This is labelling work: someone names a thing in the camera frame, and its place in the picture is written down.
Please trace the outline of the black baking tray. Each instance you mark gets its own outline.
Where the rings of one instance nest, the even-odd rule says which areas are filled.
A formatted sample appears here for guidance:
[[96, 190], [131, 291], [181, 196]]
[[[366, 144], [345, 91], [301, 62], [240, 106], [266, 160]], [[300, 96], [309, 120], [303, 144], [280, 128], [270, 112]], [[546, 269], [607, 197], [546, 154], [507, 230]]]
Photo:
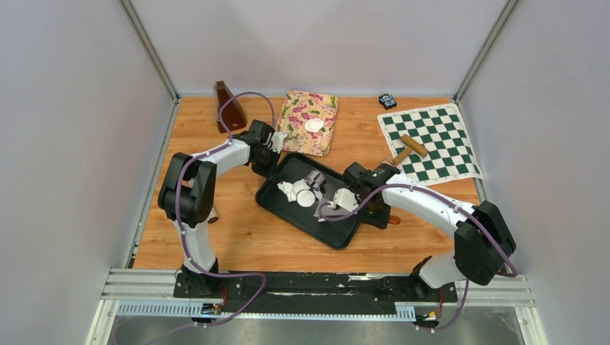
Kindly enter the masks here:
[[319, 222], [314, 215], [318, 203], [304, 208], [297, 202], [288, 202], [285, 193], [278, 188], [280, 182], [294, 183], [307, 176], [312, 170], [318, 170], [325, 179], [322, 188], [323, 196], [331, 199], [334, 192], [345, 185], [341, 174], [322, 163], [297, 152], [286, 155], [278, 163], [276, 176], [266, 180], [258, 190], [255, 200], [259, 206], [274, 214], [283, 221], [295, 226], [316, 240], [333, 249], [344, 249], [357, 232], [359, 223], [348, 219], [338, 222]]

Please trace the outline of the wooden handled metal scraper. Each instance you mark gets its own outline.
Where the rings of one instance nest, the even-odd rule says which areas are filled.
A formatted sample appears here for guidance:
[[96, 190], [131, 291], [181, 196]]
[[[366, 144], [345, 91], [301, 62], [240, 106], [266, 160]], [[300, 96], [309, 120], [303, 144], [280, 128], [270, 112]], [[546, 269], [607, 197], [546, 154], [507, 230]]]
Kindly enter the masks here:
[[317, 217], [318, 222], [324, 222], [327, 218], [337, 218], [348, 213], [349, 211], [346, 208], [342, 208], [333, 201], [322, 197], [318, 202], [318, 208], [315, 210], [314, 216]]

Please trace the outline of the round cut dough wrapper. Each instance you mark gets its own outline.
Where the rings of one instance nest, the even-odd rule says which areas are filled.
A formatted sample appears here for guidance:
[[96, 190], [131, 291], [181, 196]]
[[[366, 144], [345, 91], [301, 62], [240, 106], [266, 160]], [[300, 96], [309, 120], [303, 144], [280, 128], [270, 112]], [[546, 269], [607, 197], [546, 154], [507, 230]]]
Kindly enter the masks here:
[[317, 201], [315, 193], [311, 190], [300, 190], [296, 194], [296, 202], [303, 208], [308, 208], [314, 205]]

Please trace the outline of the wooden pastry roller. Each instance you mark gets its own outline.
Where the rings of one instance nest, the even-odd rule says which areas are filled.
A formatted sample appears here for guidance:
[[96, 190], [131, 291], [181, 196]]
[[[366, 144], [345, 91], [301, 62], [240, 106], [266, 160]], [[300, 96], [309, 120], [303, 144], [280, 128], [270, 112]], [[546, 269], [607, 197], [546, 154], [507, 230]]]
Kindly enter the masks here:
[[402, 143], [402, 151], [398, 152], [393, 144], [388, 142], [388, 147], [392, 152], [396, 153], [396, 155], [393, 157], [384, 157], [382, 162], [390, 163], [395, 167], [401, 167], [411, 154], [416, 154], [420, 158], [426, 157], [429, 154], [429, 150], [423, 144], [406, 134], [402, 135], [399, 138], [399, 141]]

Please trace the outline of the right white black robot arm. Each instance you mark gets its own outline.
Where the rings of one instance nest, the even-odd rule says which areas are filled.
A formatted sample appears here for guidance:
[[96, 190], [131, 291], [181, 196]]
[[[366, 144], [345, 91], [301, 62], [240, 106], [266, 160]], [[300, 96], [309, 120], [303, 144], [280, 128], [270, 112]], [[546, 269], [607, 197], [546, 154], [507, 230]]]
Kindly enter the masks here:
[[334, 204], [356, 222], [384, 229], [391, 209], [400, 208], [453, 238], [453, 249], [423, 259], [409, 275], [412, 293], [420, 300], [429, 300], [453, 282], [488, 285], [516, 250], [504, 217], [492, 202], [475, 205], [450, 198], [385, 163], [368, 170], [354, 162], [342, 182], [345, 187], [334, 193]]

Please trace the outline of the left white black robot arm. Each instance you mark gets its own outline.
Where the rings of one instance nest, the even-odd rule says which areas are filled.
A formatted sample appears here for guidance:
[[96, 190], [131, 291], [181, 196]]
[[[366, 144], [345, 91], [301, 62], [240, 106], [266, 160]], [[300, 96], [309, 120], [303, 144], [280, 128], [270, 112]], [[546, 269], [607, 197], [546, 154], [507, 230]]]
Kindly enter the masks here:
[[217, 178], [239, 166], [272, 178], [287, 136], [254, 120], [247, 131], [230, 135], [217, 147], [196, 155], [172, 156], [158, 206], [178, 231], [184, 253], [181, 274], [200, 295], [211, 297], [220, 288], [221, 274], [208, 232]]

